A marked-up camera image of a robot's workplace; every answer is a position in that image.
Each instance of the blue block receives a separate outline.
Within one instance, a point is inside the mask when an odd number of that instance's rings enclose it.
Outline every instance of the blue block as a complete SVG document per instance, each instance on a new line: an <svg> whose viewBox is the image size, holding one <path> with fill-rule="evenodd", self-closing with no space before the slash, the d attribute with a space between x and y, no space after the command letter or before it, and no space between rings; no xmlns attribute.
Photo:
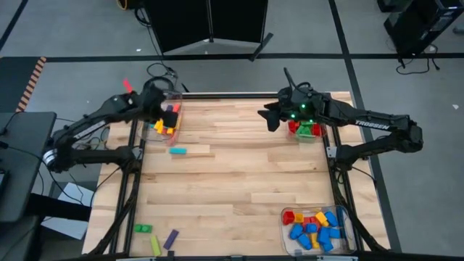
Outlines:
<svg viewBox="0 0 464 261"><path fill-rule="evenodd" d="M170 148L169 153L171 153L171 154L187 154L187 149L185 149L185 148Z"/></svg>
<svg viewBox="0 0 464 261"><path fill-rule="evenodd" d="M327 228L327 227L322 227L320 228L319 230L319 234L318 234L318 242L321 243L321 244L329 244L331 242L331 239L330 239L330 228Z"/></svg>
<svg viewBox="0 0 464 261"><path fill-rule="evenodd" d="M332 239L339 239L340 238L340 230L336 228L331 228L329 236Z"/></svg>
<svg viewBox="0 0 464 261"><path fill-rule="evenodd" d="M336 221L336 217L332 212L327 211L326 212L326 218L327 218L327 221L328 221L329 225L331 225L331 226L339 226L339 223Z"/></svg>
<svg viewBox="0 0 464 261"><path fill-rule="evenodd" d="M327 244L323 244L322 247L324 248L325 252L329 252L332 249L334 249L334 246L332 245L331 242L328 242Z"/></svg>
<svg viewBox="0 0 464 261"><path fill-rule="evenodd" d="M306 234L302 234L298 237L298 242L304 247L306 250L312 249L312 244L310 238L306 236Z"/></svg>
<svg viewBox="0 0 464 261"><path fill-rule="evenodd" d="M306 233L316 233L318 232L318 227L316 224L306 224Z"/></svg>
<svg viewBox="0 0 464 261"><path fill-rule="evenodd" d="M298 239L299 236L303 234L303 226L300 224L293 225L290 231L290 239Z"/></svg>

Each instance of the yellow block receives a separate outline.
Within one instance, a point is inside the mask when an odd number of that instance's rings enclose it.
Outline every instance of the yellow block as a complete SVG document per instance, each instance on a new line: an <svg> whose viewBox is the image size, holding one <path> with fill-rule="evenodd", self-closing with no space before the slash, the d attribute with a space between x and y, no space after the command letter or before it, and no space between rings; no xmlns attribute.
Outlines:
<svg viewBox="0 0 464 261"><path fill-rule="evenodd" d="M305 217L303 214L295 213L295 223L303 223Z"/></svg>
<svg viewBox="0 0 464 261"><path fill-rule="evenodd" d="M328 226L327 218L326 218L326 216L324 215L324 213L319 212L318 214L316 214L316 219L319 221L319 223L320 223L322 226Z"/></svg>
<svg viewBox="0 0 464 261"><path fill-rule="evenodd" d="M162 126L162 120L158 120L157 123L154 125L154 128L158 130L160 126Z"/></svg>
<svg viewBox="0 0 464 261"><path fill-rule="evenodd" d="M312 243L313 249L319 249L320 248L317 233L312 233L311 234L311 243Z"/></svg>
<svg viewBox="0 0 464 261"><path fill-rule="evenodd" d="M157 237L152 236L151 241L152 241L153 255L155 257L159 257L161 255L161 249L160 249L160 243L158 243Z"/></svg>

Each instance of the desk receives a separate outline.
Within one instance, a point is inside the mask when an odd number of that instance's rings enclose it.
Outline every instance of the desk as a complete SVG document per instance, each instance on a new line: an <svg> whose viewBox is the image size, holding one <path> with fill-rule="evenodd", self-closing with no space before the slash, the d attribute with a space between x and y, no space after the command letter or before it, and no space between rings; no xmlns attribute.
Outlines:
<svg viewBox="0 0 464 261"><path fill-rule="evenodd" d="M351 103L348 92L332 97ZM285 126L275 133L267 131L257 110L274 101L184 100L177 146L186 147L187 155L171 155L164 146L146 144L135 223L153 225L161 246L172 229L178 230L171 249L177 256L287 255L281 245L281 210L331 205L334 198L323 142L289 141ZM130 124L112 125L108 146L127 145L130 129ZM339 132L343 144L363 142L358 127ZM366 161L355 166L370 172ZM116 167L105 165L99 182ZM349 178L359 219L389 247L372 180L355 170ZM119 172L97 191L83 253L92 250L111 225L120 181ZM134 233L130 255L152 255L149 238Z"/></svg>

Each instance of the green block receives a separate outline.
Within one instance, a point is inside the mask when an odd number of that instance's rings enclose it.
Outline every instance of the green block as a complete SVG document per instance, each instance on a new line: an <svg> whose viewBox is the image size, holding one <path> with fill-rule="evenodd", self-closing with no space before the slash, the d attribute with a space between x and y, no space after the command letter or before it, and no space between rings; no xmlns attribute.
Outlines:
<svg viewBox="0 0 464 261"><path fill-rule="evenodd" d="M134 232L136 233L151 233L152 225L136 224L133 227Z"/></svg>

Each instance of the table leg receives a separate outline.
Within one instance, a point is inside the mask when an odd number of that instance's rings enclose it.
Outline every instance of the table leg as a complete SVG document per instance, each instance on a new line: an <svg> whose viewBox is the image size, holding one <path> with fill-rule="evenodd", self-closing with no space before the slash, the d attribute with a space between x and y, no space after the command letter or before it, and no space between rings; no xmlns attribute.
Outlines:
<svg viewBox="0 0 464 261"><path fill-rule="evenodd" d="M92 208L81 204L64 202L47 196L30 194L26 213L41 217L67 218L88 221Z"/></svg>

